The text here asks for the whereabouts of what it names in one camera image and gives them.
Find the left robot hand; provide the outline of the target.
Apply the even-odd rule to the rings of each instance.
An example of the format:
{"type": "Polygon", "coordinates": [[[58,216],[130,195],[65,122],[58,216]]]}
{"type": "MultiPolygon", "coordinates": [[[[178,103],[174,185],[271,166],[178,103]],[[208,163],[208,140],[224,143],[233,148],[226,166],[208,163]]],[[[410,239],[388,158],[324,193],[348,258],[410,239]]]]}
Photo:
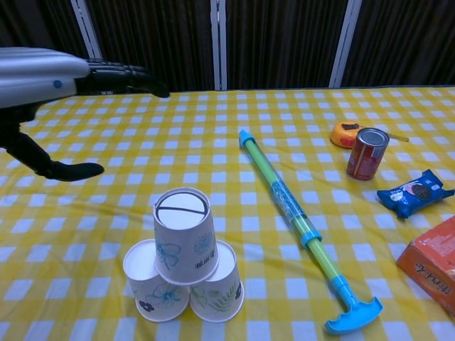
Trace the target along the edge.
{"type": "Polygon", "coordinates": [[[168,86],[145,67],[84,59],[47,48],[1,49],[1,147],[35,174],[73,182],[95,177],[97,163],[68,165],[54,161],[20,125],[32,121],[45,103],[73,95],[128,89],[167,98],[168,86]]]}

